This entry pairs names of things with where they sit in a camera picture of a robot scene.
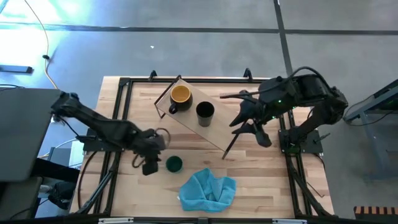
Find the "concrete floor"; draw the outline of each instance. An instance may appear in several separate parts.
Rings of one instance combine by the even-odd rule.
[[[44,23],[116,27],[210,27],[277,29],[272,0],[30,0]],[[397,30],[394,0],[280,0],[286,29]],[[0,21],[36,22],[22,0],[10,1]],[[286,76],[279,34],[49,31],[49,74],[94,108],[103,76]],[[0,29],[0,63],[29,65],[31,75],[0,72],[0,83],[51,88],[43,73],[42,30]],[[396,35],[287,35],[293,68],[311,66],[337,86],[350,104],[395,80]],[[86,127],[70,124],[79,132]],[[339,122],[320,127],[335,213],[354,218],[353,207],[397,206],[398,181],[369,182],[374,155],[363,128]],[[40,154],[73,138],[51,124]]]

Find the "wooden tabletop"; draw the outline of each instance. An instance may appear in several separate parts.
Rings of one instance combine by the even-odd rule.
[[[230,127],[229,124],[238,115],[237,111],[231,110],[224,103],[217,100],[219,94],[207,95],[200,91],[195,86],[187,83],[186,81],[179,79],[173,86],[183,85],[190,89],[193,102],[189,110],[179,111],[175,114],[169,113],[170,102],[170,91],[171,88],[164,97],[156,104],[158,109],[166,113],[168,116],[178,121],[182,125],[186,126],[189,130],[197,133],[216,147],[225,151],[235,135],[231,134],[237,127]],[[215,112],[211,124],[208,127],[202,127],[198,123],[196,107],[200,102],[208,101],[215,107]]]
[[[104,77],[99,93],[96,111],[111,118],[114,108],[119,77]],[[118,179],[114,192],[112,216],[131,217],[218,217],[218,218],[293,218],[292,200],[287,178],[285,158],[280,153],[277,119],[270,121],[264,130],[272,146],[258,146],[251,134],[242,134],[222,160],[223,151],[195,134],[174,119],[159,118],[154,101],[169,83],[135,83],[132,89],[128,120],[141,129],[167,128],[172,135],[169,149],[162,152],[159,171],[143,176],[141,169],[131,166],[133,153],[125,151],[121,157]],[[237,93],[242,89],[255,91],[258,84],[194,83],[202,92],[221,101],[232,110],[239,111],[239,99],[219,99],[220,94]],[[121,118],[126,90],[123,92],[119,119]],[[294,109],[295,122],[300,125],[306,120],[308,108]],[[176,155],[183,159],[183,170],[172,174],[165,169],[165,160]],[[98,185],[103,162],[103,152],[97,153],[88,164],[81,186],[81,200],[84,203]],[[319,158],[303,154],[307,182],[315,198],[324,208],[333,213],[325,171]],[[217,177],[228,176],[236,180],[237,189],[233,204],[221,213],[184,212],[177,199],[179,188],[194,174],[210,168]],[[104,208],[108,188],[101,207]],[[298,190],[300,208],[304,212],[302,193]],[[77,210],[77,194],[73,198],[71,212]]]

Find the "dark green cup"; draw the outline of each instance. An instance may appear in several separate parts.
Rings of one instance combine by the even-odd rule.
[[[178,156],[170,156],[166,160],[166,168],[172,173],[176,173],[182,170],[182,159]]]

